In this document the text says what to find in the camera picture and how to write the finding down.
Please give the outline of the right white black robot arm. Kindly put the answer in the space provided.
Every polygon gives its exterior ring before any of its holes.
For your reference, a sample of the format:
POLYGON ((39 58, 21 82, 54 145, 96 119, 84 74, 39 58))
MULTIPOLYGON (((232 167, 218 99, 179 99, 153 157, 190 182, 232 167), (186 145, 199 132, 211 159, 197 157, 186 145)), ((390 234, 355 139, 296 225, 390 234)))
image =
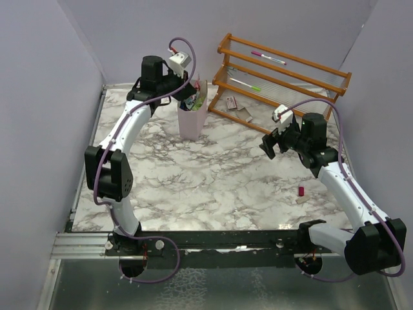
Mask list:
POLYGON ((297 247, 310 253, 322 246, 340 254, 356 275, 404 267, 403 248, 407 228, 399 218, 391 219, 367 196, 349 172, 339 152, 327 145, 327 122, 321 114, 307 113, 301 123, 292 111, 275 110, 276 129, 263 136, 260 148, 273 159, 293 150, 304 167, 333 194, 344 210, 352 231, 337 229, 324 220, 301 223, 297 247))

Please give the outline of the pink snack packet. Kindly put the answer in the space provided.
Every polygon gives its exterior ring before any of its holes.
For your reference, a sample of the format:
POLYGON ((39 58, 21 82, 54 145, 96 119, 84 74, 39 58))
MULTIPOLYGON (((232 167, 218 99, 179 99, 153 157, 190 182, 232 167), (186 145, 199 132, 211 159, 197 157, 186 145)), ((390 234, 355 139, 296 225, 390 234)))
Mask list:
POLYGON ((196 89, 198 94, 201 92, 201 78, 200 78, 200 75, 197 76, 197 79, 194 82, 194 88, 196 89))

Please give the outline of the green snack packet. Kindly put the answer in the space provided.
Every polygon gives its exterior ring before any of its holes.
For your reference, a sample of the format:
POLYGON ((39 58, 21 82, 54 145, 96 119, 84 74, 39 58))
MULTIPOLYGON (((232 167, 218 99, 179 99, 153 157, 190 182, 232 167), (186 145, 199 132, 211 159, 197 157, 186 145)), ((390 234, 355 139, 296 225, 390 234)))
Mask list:
POLYGON ((192 111, 198 111, 203 106, 206 98, 206 96, 199 96, 192 107, 192 111))

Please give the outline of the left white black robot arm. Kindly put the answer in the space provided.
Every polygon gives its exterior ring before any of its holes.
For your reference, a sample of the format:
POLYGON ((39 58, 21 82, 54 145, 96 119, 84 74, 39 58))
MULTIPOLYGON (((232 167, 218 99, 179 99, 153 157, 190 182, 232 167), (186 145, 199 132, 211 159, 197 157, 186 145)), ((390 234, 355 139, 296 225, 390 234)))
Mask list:
POLYGON ((162 106, 162 99, 184 101, 196 93, 190 84, 192 74, 185 70, 191 62, 184 52, 176 52, 168 60, 145 56, 141 77, 126 95, 124 110, 114 128, 98 146, 85 150, 87 186, 96 205, 109 208, 114 232, 122 235, 120 247, 130 255, 142 249, 143 240, 136 234, 141 225, 129 198, 134 177, 128 155, 140 130, 162 106))

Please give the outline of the pink paper bag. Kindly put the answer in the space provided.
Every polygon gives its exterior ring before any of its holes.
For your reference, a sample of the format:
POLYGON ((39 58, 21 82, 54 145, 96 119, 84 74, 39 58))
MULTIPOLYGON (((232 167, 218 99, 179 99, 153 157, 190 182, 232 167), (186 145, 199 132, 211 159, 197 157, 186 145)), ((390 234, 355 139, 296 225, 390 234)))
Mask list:
POLYGON ((205 124, 208 108, 207 80, 201 82, 201 92, 199 93, 198 97, 199 96, 206 96, 206 100, 198 111, 183 110, 180 108, 180 104, 177 105, 179 135, 184 140, 197 140, 205 124))

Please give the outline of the grey blue snack packet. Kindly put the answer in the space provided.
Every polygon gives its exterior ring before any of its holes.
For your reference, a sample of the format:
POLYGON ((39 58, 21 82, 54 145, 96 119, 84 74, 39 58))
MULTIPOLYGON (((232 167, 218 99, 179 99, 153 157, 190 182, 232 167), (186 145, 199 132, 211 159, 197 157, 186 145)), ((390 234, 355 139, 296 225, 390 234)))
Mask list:
POLYGON ((184 110, 192 110, 193 106, 196 104, 197 101, 197 95, 194 94, 192 96, 190 96, 189 98, 187 98, 186 100, 184 100, 183 104, 184 104, 184 110))

